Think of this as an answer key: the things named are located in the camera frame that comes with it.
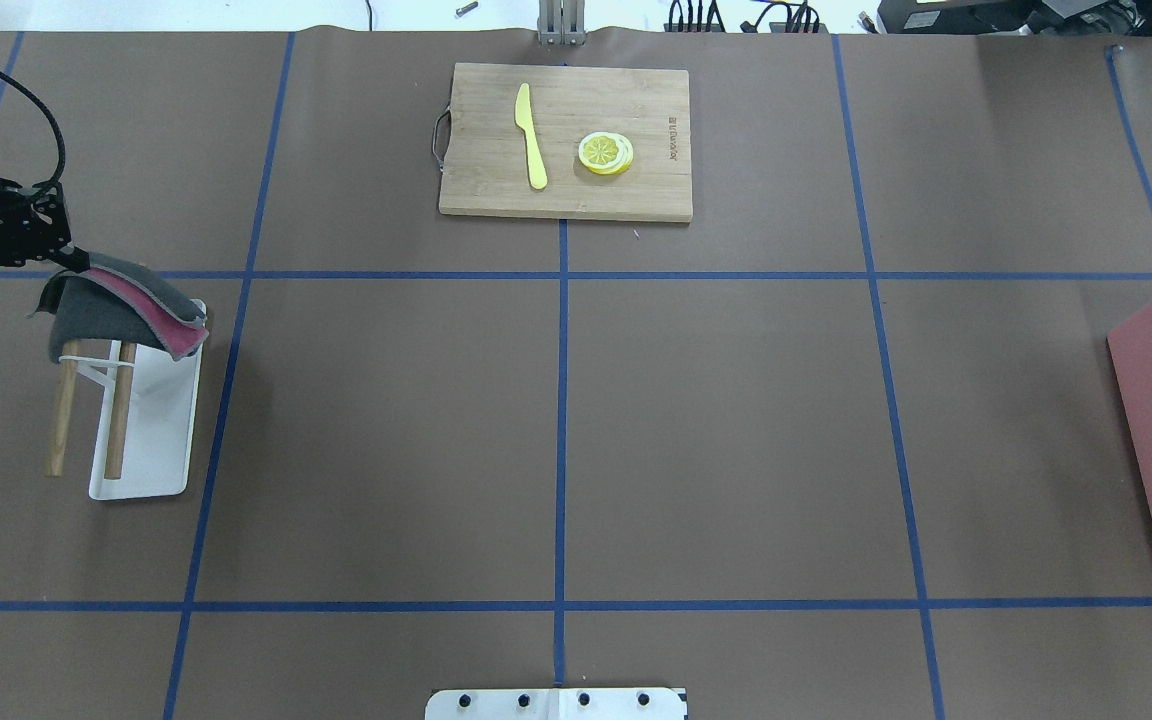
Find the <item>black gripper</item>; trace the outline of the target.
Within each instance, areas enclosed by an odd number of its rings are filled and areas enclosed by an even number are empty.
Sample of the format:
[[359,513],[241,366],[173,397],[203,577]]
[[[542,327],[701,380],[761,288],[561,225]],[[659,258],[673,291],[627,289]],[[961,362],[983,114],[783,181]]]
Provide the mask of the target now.
[[88,272],[90,253],[71,241],[63,185],[32,195],[0,188],[0,266],[20,268],[31,262],[51,262],[69,272]]

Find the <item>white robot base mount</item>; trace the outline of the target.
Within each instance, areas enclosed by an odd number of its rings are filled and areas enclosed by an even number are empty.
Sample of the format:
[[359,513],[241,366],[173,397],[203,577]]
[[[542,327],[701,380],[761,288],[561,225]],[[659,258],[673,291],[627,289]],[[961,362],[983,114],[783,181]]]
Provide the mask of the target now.
[[684,689],[668,687],[444,689],[425,719],[687,719]]

